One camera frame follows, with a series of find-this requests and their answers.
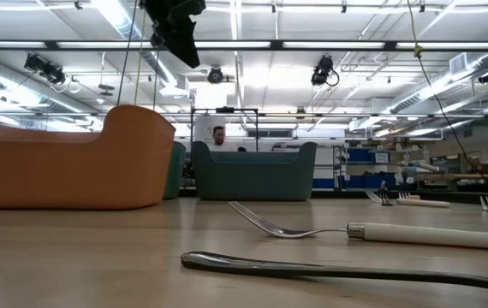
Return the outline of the shelf with blue bins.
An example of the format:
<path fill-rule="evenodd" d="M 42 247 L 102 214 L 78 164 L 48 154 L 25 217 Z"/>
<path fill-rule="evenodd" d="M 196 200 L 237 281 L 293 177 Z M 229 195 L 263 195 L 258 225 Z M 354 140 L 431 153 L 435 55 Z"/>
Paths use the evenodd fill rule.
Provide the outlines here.
<path fill-rule="evenodd" d="M 395 161 L 387 151 L 342 145 L 319 147 L 313 172 L 316 190 L 377 190 L 396 186 Z"/>

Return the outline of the black overhead frame bar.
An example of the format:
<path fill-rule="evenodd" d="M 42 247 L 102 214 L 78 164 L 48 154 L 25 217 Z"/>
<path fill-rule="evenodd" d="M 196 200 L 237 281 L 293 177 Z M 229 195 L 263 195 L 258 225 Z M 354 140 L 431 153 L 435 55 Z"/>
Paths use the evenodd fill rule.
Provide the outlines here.
<path fill-rule="evenodd" d="M 197 40 L 197 50 L 236 51 L 412 51 L 412 41 L 329 41 L 329 40 Z M 488 52 L 488 41 L 422 41 L 418 45 L 424 52 Z M 32 41 L 0 40 L 0 50 L 48 50 L 48 51 L 122 51 L 156 50 L 157 47 L 141 41 L 96 40 L 96 41 Z"/>

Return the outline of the black metal frame stand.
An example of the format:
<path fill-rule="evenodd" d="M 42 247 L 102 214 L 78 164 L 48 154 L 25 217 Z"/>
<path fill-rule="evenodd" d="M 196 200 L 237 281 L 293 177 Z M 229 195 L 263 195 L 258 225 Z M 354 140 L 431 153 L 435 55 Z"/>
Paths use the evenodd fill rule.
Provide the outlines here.
<path fill-rule="evenodd" d="M 225 141 L 232 144 L 236 151 L 210 151 L 206 143 L 202 141 L 196 141 L 194 137 L 194 123 L 202 116 L 216 116 L 223 117 L 225 119 Z M 213 153 L 237 153 L 246 152 L 247 149 L 238 143 L 233 142 L 228 136 L 228 124 L 227 120 L 229 118 L 237 118 L 242 121 L 248 117 L 253 116 L 255 124 L 259 121 L 259 110 L 249 109 L 249 108 L 234 108 L 234 107 L 217 107 L 217 108 L 192 108 L 190 112 L 190 141 L 189 141 L 189 152 L 191 156 L 198 154 L 200 151 L 209 151 Z"/>

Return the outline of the black table frame rail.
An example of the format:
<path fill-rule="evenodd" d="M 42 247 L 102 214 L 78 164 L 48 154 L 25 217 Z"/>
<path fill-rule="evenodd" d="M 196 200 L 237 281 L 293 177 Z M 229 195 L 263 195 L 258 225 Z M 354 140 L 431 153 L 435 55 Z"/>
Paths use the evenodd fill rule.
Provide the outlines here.
<path fill-rule="evenodd" d="M 487 192 L 447 192 L 418 191 L 412 192 L 422 199 L 448 201 L 463 204 L 479 204 L 479 197 L 488 197 Z M 366 191 L 312 191 L 311 198 L 367 198 Z"/>

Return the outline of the person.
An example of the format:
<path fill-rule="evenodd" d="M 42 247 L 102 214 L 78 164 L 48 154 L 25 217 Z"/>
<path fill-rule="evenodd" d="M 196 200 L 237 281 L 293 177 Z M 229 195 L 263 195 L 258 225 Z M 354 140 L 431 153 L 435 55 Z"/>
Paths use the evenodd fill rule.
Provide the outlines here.
<path fill-rule="evenodd" d="M 236 148 L 225 141 L 225 128 L 215 126 L 212 130 L 212 143 L 209 145 L 210 151 L 236 151 Z"/>

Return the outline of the round black ceiling device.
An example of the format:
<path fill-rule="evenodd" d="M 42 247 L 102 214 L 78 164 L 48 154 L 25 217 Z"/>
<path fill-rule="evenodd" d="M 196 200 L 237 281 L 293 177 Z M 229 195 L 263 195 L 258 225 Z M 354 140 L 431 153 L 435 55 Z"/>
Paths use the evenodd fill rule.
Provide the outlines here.
<path fill-rule="evenodd" d="M 206 80 L 210 84 L 220 84 L 224 80 L 224 74 L 221 67 L 214 66 L 211 67 L 208 75 L 206 76 Z"/>

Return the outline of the blue plastic bin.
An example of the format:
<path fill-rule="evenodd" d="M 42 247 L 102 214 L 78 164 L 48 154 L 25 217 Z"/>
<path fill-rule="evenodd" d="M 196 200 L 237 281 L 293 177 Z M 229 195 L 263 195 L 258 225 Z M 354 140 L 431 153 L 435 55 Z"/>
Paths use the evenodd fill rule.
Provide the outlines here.
<path fill-rule="evenodd" d="M 203 200 L 306 201 L 311 197 L 317 145 L 292 152 L 211 151 L 195 141 L 191 158 Z"/>

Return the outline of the silver air duct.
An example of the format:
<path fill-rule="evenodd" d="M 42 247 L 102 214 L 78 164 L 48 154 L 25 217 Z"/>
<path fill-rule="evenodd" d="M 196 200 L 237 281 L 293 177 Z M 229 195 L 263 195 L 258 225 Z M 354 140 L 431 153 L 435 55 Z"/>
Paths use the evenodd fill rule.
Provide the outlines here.
<path fill-rule="evenodd" d="M 0 63 L 0 123 L 46 131 L 99 131 L 104 121 L 70 97 L 80 90 L 75 78 L 51 84 L 41 80 L 38 70 L 21 73 Z"/>
<path fill-rule="evenodd" d="M 383 113 L 397 114 L 484 73 L 488 73 L 488 53 L 463 52 L 451 58 L 441 73 L 427 74 L 413 90 L 394 98 Z"/>

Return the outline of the green plastic bin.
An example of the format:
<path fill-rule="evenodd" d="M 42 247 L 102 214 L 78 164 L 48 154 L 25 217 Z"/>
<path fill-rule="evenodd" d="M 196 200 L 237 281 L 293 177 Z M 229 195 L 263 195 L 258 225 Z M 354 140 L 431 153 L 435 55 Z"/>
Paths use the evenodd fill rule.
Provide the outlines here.
<path fill-rule="evenodd" d="M 164 190 L 164 199 L 173 199 L 178 196 L 186 158 L 187 150 L 185 145 L 175 141 L 171 152 L 170 166 Z"/>

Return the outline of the white-handled silver fork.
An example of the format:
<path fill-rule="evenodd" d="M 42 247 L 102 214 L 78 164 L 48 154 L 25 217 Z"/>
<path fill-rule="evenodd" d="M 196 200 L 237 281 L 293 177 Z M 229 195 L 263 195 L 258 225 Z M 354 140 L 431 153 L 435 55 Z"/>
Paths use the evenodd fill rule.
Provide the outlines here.
<path fill-rule="evenodd" d="M 377 192 L 366 191 L 366 196 L 373 202 L 381 204 L 381 198 L 378 196 Z M 409 206 L 423 206 L 423 207 L 434 207 L 434 208 L 449 208 L 451 203 L 445 201 L 434 201 L 434 200 L 416 200 L 408 198 L 397 198 L 397 204 L 409 205 Z"/>
<path fill-rule="evenodd" d="M 237 201 L 229 205 L 252 225 L 267 234 L 284 239 L 302 239 L 315 234 L 344 233 L 350 240 L 408 243 L 430 246 L 457 246 L 488 249 L 488 233 L 455 229 L 426 228 L 372 222 L 349 222 L 345 228 L 286 229 L 258 216 Z"/>

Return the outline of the orange plastic bin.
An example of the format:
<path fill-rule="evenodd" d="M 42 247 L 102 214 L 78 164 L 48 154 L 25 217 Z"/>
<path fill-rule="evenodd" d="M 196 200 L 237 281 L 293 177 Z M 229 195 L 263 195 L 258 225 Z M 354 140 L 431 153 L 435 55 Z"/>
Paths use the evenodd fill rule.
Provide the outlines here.
<path fill-rule="evenodd" d="M 0 125 L 0 209 L 132 210 L 164 197 L 175 128 L 133 105 L 99 133 Z"/>

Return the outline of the white cylindrical tank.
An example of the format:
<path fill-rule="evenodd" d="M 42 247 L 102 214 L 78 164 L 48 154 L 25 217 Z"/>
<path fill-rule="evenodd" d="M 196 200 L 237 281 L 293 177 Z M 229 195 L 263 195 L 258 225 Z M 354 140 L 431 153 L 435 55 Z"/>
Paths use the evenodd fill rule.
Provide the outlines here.
<path fill-rule="evenodd" d="M 223 117 L 216 117 L 211 115 L 204 115 L 194 123 L 194 139 L 202 141 L 209 145 L 212 143 L 212 130 L 215 126 L 223 126 L 225 128 L 225 119 Z"/>

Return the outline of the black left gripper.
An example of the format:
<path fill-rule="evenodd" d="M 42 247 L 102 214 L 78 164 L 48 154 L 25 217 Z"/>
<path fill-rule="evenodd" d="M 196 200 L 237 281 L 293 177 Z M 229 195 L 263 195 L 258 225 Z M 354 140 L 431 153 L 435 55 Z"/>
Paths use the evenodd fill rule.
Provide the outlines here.
<path fill-rule="evenodd" d="M 188 17 L 205 10 L 205 0 L 140 0 L 140 7 L 154 22 L 152 46 L 169 51 L 190 68 L 200 65 L 193 38 L 196 23 Z"/>

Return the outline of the wooden workbench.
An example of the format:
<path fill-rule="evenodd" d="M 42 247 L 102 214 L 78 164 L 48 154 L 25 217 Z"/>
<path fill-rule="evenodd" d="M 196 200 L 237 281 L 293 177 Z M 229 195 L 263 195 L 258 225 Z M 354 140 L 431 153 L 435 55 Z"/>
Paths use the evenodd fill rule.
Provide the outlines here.
<path fill-rule="evenodd" d="M 488 174 L 418 174 L 416 181 L 488 180 Z"/>

